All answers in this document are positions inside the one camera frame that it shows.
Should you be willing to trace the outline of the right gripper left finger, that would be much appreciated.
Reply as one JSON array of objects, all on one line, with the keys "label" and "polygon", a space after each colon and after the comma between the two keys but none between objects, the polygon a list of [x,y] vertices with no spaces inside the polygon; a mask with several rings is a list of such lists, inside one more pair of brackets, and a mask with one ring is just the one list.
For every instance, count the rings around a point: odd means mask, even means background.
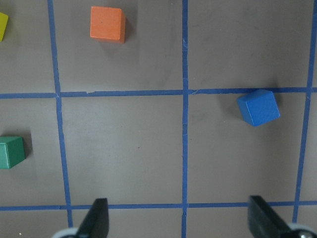
[{"label": "right gripper left finger", "polygon": [[77,230],[78,238],[106,238],[109,232],[108,202],[98,198]]}]

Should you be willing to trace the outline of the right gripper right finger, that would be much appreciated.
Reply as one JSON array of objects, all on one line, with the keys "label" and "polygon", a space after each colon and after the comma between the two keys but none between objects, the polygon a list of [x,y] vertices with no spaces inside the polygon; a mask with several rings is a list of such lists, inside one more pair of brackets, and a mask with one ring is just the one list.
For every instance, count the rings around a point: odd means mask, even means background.
[{"label": "right gripper right finger", "polygon": [[254,238],[291,238],[292,230],[259,195],[249,196],[248,228]]}]

